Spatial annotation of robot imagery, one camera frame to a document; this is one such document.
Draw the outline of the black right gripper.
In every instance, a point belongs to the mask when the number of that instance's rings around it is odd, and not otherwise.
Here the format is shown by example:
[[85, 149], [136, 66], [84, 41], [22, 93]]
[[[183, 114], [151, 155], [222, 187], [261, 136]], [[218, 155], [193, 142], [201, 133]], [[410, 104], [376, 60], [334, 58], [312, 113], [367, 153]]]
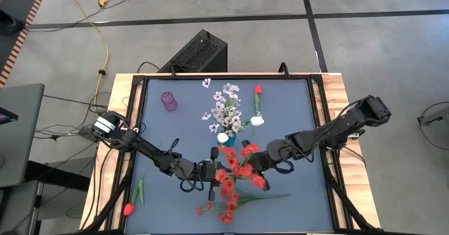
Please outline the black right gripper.
[[[250, 144], [250, 141], [243, 140], [241, 144], [244, 148], [246, 148]], [[281, 162], [281, 157], [274, 152], [263, 151], [253, 153], [247, 158], [247, 162], [252, 166], [252, 171], [258, 175], [261, 175], [263, 174], [263, 172], [270, 169], [274, 169], [276, 172], [280, 172], [280, 170], [277, 168], [277, 165]], [[267, 192], [270, 189], [271, 187], [268, 181], [264, 179], [262, 190], [264, 192]]]

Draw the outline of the white flower spray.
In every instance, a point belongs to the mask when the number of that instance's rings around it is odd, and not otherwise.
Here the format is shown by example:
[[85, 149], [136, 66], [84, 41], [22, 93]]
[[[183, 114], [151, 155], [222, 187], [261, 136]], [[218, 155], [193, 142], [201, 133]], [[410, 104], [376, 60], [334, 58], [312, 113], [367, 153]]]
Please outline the white flower spray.
[[245, 130], [245, 124], [241, 119], [242, 111], [241, 99], [238, 92], [240, 88], [231, 83], [222, 85], [221, 90], [212, 87], [212, 79], [207, 78], [202, 81], [202, 86], [213, 91], [214, 106], [209, 112], [204, 112], [202, 121], [211, 120], [209, 130], [212, 133], [224, 133], [228, 138], [236, 136], [237, 133]]

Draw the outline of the red tulip green stem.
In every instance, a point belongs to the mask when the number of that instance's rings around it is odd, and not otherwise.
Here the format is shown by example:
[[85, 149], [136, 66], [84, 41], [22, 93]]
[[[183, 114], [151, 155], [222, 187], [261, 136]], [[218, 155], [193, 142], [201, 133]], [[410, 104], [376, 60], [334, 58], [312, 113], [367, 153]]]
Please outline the red tulip green stem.
[[[256, 85], [255, 87], [255, 115], [254, 116], [261, 116], [260, 112], [260, 96], [262, 94], [262, 86], [260, 84]], [[252, 126], [251, 134], [250, 134], [250, 140], [253, 140], [255, 136], [255, 129], [257, 127]]]
[[135, 211], [135, 203], [136, 200], [139, 199], [141, 204], [144, 205], [145, 204], [145, 197], [144, 197], [144, 183], [145, 183], [145, 177], [146, 177], [146, 173], [139, 179], [138, 181], [138, 185], [135, 188], [133, 195], [131, 196], [130, 201], [125, 205], [124, 209], [123, 209], [123, 214], [128, 217], [130, 215], [132, 215]]

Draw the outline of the blue-grey table mat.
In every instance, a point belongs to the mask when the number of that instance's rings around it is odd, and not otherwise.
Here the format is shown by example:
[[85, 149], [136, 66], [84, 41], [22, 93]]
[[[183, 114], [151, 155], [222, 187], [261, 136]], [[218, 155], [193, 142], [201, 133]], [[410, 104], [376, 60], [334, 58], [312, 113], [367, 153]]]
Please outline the blue-grey table mat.
[[[215, 90], [221, 90], [224, 81], [212, 81]], [[314, 117], [304, 79], [238, 80], [240, 109], [243, 119], [255, 113], [255, 87], [262, 86], [260, 112], [264, 123], [236, 137], [234, 146], [241, 148], [243, 140], [250, 140], [264, 149], [272, 140], [314, 128]], [[177, 109], [168, 112], [161, 101], [161, 94], [170, 91], [177, 101]], [[190, 161], [199, 162], [210, 157], [210, 150], [217, 144], [216, 134], [210, 132], [209, 121], [202, 121], [204, 112], [214, 106], [213, 91], [202, 86], [199, 80], [151, 79], [147, 83], [142, 122], [142, 136], [160, 149], [169, 149], [172, 142], [179, 142], [174, 152]], [[294, 171], [282, 175], [271, 169], [264, 174], [271, 189], [264, 192], [249, 181], [240, 181], [241, 191], [256, 196], [289, 194], [279, 199], [254, 201], [240, 207], [231, 224], [219, 221], [217, 211], [196, 214], [198, 205], [208, 201], [207, 191], [183, 192], [180, 181], [164, 175], [146, 156], [137, 155], [134, 166], [134, 183], [146, 173], [144, 183], [145, 204], [136, 201], [135, 212], [127, 219], [128, 234], [202, 234], [218, 232], [263, 233], [330, 231], [333, 228], [330, 207], [323, 177], [321, 158], [314, 156], [312, 163], [306, 159], [293, 162]]]

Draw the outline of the black device pink screen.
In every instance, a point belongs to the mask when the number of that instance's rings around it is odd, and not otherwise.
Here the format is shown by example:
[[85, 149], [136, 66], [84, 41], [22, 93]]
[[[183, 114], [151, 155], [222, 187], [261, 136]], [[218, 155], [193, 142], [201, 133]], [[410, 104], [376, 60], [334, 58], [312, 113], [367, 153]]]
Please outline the black device pink screen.
[[11, 123], [18, 120], [18, 115], [0, 107], [0, 125]]

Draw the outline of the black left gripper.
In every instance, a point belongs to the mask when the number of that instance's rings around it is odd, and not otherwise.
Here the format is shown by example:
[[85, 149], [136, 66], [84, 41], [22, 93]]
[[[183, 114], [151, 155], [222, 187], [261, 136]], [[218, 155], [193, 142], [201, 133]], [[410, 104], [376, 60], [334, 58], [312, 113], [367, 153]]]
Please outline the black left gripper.
[[[196, 165], [196, 171], [194, 172], [194, 181], [199, 182], [201, 185], [204, 182], [209, 182], [210, 187], [217, 187], [219, 182], [215, 179], [217, 170], [221, 169], [221, 163], [216, 161], [220, 154], [218, 147], [212, 147], [210, 150], [210, 160], [204, 160]], [[215, 192], [213, 189], [208, 191], [208, 200], [215, 200]]]

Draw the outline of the grey stand foot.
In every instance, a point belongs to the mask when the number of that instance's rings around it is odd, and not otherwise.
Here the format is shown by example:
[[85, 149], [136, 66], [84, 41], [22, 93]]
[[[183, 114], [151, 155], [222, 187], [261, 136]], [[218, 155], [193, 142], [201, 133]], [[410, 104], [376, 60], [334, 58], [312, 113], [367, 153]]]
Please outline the grey stand foot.
[[417, 121], [420, 126], [428, 126], [436, 121], [445, 121], [449, 125], [449, 106], [446, 106], [427, 115], [427, 112], [435, 106], [436, 104], [430, 105], [422, 112], [419, 117], [417, 117]]

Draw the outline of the black round object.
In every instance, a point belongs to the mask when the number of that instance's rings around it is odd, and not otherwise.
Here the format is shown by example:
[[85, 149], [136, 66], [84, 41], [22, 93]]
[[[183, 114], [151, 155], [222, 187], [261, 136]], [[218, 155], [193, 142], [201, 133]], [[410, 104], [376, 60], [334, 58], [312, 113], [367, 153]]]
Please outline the black round object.
[[20, 32], [25, 28], [25, 23], [14, 18], [0, 9], [0, 35], [7, 36]]

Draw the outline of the black computer tower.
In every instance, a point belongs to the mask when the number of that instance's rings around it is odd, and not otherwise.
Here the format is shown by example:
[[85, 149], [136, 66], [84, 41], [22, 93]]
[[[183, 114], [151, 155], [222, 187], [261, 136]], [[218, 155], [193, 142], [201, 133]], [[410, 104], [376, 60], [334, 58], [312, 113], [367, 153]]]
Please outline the black computer tower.
[[228, 44], [202, 29], [160, 70], [168, 73], [227, 72]]

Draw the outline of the grey side table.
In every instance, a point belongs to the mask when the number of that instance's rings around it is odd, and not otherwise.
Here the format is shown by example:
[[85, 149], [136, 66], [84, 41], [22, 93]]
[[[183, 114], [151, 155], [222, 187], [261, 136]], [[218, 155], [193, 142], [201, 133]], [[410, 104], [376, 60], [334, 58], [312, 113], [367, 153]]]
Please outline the grey side table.
[[18, 116], [0, 124], [0, 188], [24, 180], [44, 88], [36, 83], [0, 89], [0, 109]]

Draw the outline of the purple ribbed vase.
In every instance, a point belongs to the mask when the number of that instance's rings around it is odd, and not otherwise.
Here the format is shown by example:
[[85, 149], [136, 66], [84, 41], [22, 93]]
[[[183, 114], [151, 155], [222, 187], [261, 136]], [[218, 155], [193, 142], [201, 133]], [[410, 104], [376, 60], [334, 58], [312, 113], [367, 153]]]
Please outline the purple ribbed vase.
[[177, 109], [177, 101], [170, 91], [165, 90], [162, 92], [161, 101], [168, 112], [174, 112]]

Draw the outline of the wooden table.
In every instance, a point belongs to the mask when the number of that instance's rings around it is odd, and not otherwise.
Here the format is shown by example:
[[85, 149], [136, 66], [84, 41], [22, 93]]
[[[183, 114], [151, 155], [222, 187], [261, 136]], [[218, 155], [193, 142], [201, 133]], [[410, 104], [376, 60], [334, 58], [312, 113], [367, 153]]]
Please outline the wooden table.
[[[124, 115], [132, 124], [138, 122], [139, 111], [143, 108], [144, 91], [143, 80], [146, 74], [117, 74], [109, 97], [109, 109]], [[311, 100], [317, 105], [316, 118], [319, 123], [325, 123], [330, 117], [348, 103], [347, 92], [340, 73], [291, 73], [285, 75], [282, 72], [216, 72], [216, 73], [153, 73], [153, 79], [169, 78], [175, 81], [182, 79], [308, 79], [312, 82], [309, 90]], [[347, 153], [340, 157], [339, 165], [332, 166], [332, 173], [344, 187], [348, 197], [360, 214], [373, 226], [380, 226], [379, 217], [375, 207], [373, 195], [368, 180], [366, 168], [357, 160], [361, 154], [358, 141], [351, 140], [348, 143]], [[126, 175], [126, 169], [130, 167], [132, 160], [130, 154], [120, 154], [115, 149], [109, 149], [106, 145], [98, 146], [98, 158], [95, 162], [96, 171], [92, 174], [88, 188], [88, 197], [81, 218], [82, 230], [90, 228], [99, 216], [95, 214], [95, 208], [104, 209], [112, 197], [114, 190]], [[125, 188], [100, 224], [99, 231], [113, 233], [123, 228], [124, 219], [122, 210], [126, 204], [126, 197], [130, 193]]]

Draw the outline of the grey seat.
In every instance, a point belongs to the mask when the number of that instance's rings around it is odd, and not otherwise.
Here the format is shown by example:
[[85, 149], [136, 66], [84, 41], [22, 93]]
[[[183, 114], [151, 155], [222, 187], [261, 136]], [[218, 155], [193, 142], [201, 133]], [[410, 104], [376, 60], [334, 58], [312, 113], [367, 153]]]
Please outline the grey seat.
[[11, 187], [11, 194], [0, 219], [0, 235], [32, 235], [39, 183], [23, 182]]

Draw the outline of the red flower spray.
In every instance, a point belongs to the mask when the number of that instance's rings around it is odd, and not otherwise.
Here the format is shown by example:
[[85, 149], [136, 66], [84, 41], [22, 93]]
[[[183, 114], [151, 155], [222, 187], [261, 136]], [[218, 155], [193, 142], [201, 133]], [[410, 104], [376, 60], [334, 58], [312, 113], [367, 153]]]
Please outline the red flower spray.
[[276, 194], [271, 196], [253, 196], [249, 194], [234, 193], [232, 196], [226, 196], [222, 202], [207, 202], [205, 206], [198, 205], [196, 214], [202, 216], [207, 212], [217, 211], [218, 219], [222, 223], [231, 224], [234, 221], [235, 213], [240, 208], [254, 201], [267, 199], [279, 199], [287, 197], [289, 194]]
[[221, 187], [220, 197], [224, 200], [227, 210], [236, 210], [243, 204], [252, 201], [259, 201], [264, 199], [263, 196], [254, 196], [244, 194], [237, 189], [237, 182], [239, 180], [247, 180], [251, 182], [256, 188], [263, 189], [266, 185], [265, 179], [255, 172], [253, 166], [249, 162], [249, 158], [256, 151], [259, 151], [257, 145], [248, 145], [242, 149], [242, 159], [237, 156], [237, 151], [233, 147], [226, 147], [220, 145], [218, 150], [224, 155], [228, 168], [219, 168], [215, 172], [215, 181]]

